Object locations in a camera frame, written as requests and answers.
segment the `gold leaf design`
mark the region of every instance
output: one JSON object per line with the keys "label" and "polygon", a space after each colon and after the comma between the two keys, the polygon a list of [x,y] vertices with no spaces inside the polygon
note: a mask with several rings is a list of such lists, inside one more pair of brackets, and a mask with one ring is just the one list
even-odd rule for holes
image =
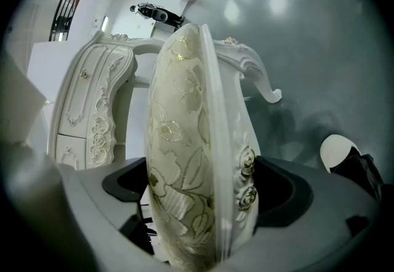
{"label": "gold leaf design", "polygon": [[177,220],[182,220],[186,213],[194,206],[194,199],[184,193],[166,185],[166,196],[160,198],[161,205],[167,213]]}
{"label": "gold leaf design", "polygon": [[203,73],[203,70],[201,69],[201,67],[199,65],[196,65],[193,68],[193,72],[197,78],[197,81],[199,82],[199,85],[201,87],[204,87],[204,73]]}
{"label": "gold leaf design", "polygon": [[204,108],[201,109],[201,112],[198,116],[198,132],[204,143],[209,146],[211,142],[211,136],[209,133],[209,120]]}
{"label": "gold leaf design", "polygon": [[207,243],[209,238],[211,238],[211,236],[212,236],[212,231],[213,231],[212,227],[208,227],[199,243],[200,244]]}
{"label": "gold leaf design", "polygon": [[197,238],[199,235],[201,235],[208,223],[208,214],[203,213],[200,215],[197,215],[193,222],[191,223],[193,227],[193,231],[195,232],[195,238]]}
{"label": "gold leaf design", "polygon": [[163,176],[156,168],[154,167],[150,168],[148,181],[149,181],[149,186],[153,190],[155,195],[157,196],[166,195],[166,190],[164,189],[166,182],[164,181]]}
{"label": "gold leaf design", "polygon": [[171,51],[177,56],[182,56],[188,60],[198,57],[199,38],[195,33],[189,32],[186,36],[179,36],[171,45]]}
{"label": "gold leaf design", "polygon": [[163,122],[167,115],[167,109],[160,102],[152,100],[151,113],[157,121]]}
{"label": "gold leaf design", "polygon": [[208,158],[203,149],[199,147],[187,163],[185,175],[183,176],[182,189],[191,190],[199,188],[204,182],[208,167]]}
{"label": "gold leaf design", "polygon": [[168,142],[180,142],[186,146],[191,145],[190,136],[174,121],[162,122],[158,130],[160,137]]}
{"label": "gold leaf design", "polygon": [[184,92],[180,100],[181,104],[189,113],[198,110],[201,106],[202,87],[195,74],[190,70],[185,70],[178,78],[174,84]]}
{"label": "gold leaf design", "polygon": [[173,151],[154,151],[151,165],[160,173],[166,185],[174,184],[180,176],[178,157]]}

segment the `curved wooden leg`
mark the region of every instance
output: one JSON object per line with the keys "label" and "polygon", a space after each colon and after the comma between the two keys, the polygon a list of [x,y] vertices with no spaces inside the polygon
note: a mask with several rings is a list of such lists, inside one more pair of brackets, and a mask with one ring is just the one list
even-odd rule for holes
{"label": "curved wooden leg", "polygon": [[254,83],[267,102],[277,103],[282,99],[282,91],[280,89],[272,91],[270,80],[268,79],[268,74],[264,66],[248,68],[243,74],[245,78],[250,79]]}
{"label": "curved wooden leg", "polygon": [[282,91],[272,91],[270,80],[263,61],[255,50],[244,44],[238,44],[233,38],[225,41],[214,41],[215,51],[220,61],[225,62],[244,74],[251,80],[264,99],[269,103],[276,103],[282,99]]}

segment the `black railing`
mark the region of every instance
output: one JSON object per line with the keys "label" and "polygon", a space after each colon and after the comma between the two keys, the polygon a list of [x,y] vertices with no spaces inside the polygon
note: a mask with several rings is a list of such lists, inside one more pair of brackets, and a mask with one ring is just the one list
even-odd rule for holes
{"label": "black railing", "polygon": [[79,0],[60,0],[50,29],[49,41],[67,40],[78,2]]}

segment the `carved rose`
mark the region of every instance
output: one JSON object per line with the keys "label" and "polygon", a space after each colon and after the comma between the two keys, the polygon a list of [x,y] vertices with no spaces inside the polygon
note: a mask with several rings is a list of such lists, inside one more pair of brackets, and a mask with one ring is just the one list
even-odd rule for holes
{"label": "carved rose", "polygon": [[245,178],[249,178],[254,173],[255,153],[249,146],[245,147],[240,157],[241,173]]}
{"label": "carved rose", "polygon": [[239,41],[233,37],[227,37],[226,40],[224,40],[224,42],[226,44],[233,44],[233,45],[239,44]]}
{"label": "carved rose", "polygon": [[243,211],[249,210],[254,200],[256,200],[257,190],[254,186],[249,186],[245,189],[239,200],[239,208]]}
{"label": "carved rose", "polygon": [[105,140],[104,135],[96,133],[93,136],[93,144],[95,146],[103,146],[105,144],[105,142],[106,142],[106,140]]}

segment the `glossy floor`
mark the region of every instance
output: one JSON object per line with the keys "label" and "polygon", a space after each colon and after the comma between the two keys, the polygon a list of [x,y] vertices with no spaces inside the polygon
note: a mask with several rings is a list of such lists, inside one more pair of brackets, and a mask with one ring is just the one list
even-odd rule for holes
{"label": "glossy floor", "polygon": [[393,182],[394,50],[371,0],[198,0],[185,15],[255,49],[282,89],[268,105],[243,83],[263,155],[322,167],[320,144],[337,133]]}

